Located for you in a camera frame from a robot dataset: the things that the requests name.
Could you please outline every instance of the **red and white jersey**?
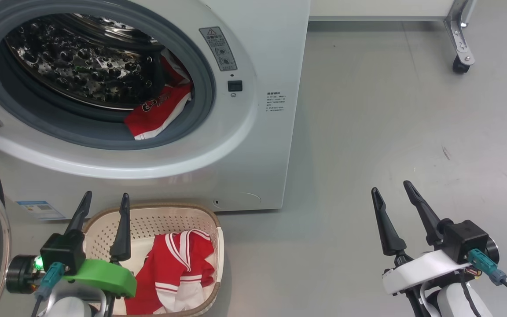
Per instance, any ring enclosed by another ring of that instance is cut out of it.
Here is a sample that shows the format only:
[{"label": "red and white jersey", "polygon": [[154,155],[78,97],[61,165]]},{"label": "red and white jersey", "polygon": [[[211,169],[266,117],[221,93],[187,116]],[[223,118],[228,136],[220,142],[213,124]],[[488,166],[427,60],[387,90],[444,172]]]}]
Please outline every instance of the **red and white jersey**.
[{"label": "red and white jersey", "polygon": [[203,287],[213,284],[209,235],[192,229],[155,237],[154,246],[136,276],[136,296],[125,300],[128,315],[189,310],[205,302]]},{"label": "red and white jersey", "polygon": [[125,124],[136,140],[150,139],[165,130],[191,101],[193,82],[181,62],[164,48],[160,63],[171,80],[157,98],[136,107],[125,118]]}]

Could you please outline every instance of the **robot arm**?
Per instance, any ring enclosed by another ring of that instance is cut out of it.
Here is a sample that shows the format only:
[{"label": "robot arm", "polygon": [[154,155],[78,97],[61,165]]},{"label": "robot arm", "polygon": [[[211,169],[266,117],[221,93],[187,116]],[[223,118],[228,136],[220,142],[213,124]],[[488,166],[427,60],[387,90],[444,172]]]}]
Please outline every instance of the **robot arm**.
[{"label": "robot arm", "polygon": [[[416,317],[491,317],[468,282],[481,272],[488,273],[495,284],[505,281],[505,275],[497,269],[500,256],[493,239],[472,221],[456,224],[450,219],[439,220],[410,181],[404,182],[404,188],[420,215],[426,241],[434,251],[417,259],[404,252],[406,243],[386,214],[386,203],[380,192],[373,188],[371,196],[382,252],[395,256],[395,267],[386,269],[382,275],[386,292],[405,294]],[[426,297],[425,292],[433,288],[441,290]]]},{"label": "robot arm", "polygon": [[[6,273],[10,293],[32,294],[39,305],[48,301],[40,316],[110,317],[114,301],[133,297],[136,279],[119,264],[131,257],[129,195],[122,197],[117,236],[110,248],[110,261],[86,259],[83,251],[83,221],[89,213],[91,192],[87,192],[63,235],[54,233],[40,249],[40,256],[18,255]],[[98,303],[99,309],[89,303]]]}]

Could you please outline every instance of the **stainless steel drum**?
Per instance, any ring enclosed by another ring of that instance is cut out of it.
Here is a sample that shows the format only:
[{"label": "stainless steel drum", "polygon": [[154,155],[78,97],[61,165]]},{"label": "stainless steel drum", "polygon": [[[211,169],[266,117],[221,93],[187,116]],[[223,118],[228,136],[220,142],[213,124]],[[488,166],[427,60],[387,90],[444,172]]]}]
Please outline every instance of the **stainless steel drum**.
[{"label": "stainless steel drum", "polygon": [[157,40],[121,22],[81,14],[29,20],[5,38],[24,69],[77,102],[130,111],[165,84]]}]

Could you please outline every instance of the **caster wheel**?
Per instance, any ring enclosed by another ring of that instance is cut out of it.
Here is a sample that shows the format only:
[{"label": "caster wheel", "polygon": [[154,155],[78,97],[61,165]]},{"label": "caster wheel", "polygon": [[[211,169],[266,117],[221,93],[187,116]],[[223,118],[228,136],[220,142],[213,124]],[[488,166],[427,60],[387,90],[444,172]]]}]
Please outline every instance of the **caster wheel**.
[{"label": "caster wheel", "polygon": [[455,58],[453,61],[453,72],[456,74],[465,74],[469,71],[470,65],[465,65],[461,63],[461,60],[459,59],[459,56]]}]

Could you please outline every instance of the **perforated basket wall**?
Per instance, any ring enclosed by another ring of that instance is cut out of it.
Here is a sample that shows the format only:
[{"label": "perforated basket wall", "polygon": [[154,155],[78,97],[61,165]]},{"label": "perforated basket wall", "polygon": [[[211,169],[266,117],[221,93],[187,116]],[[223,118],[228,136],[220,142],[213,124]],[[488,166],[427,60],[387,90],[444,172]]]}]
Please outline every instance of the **perforated basket wall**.
[{"label": "perforated basket wall", "polygon": [[[87,258],[108,260],[109,249],[117,234],[121,216],[118,209],[107,209],[95,215],[87,223],[84,232]],[[165,313],[162,316],[182,317],[202,315],[213,305],[223,273],[224,237],[216,215],[198,205],[159,203],[155,205],[132,206],[130,209],[131,244],[148,243],[149,249],[155,235],[201,229],[211,236],[215,250],[215,287],[210,297],[199,307],[179,313]]]}]

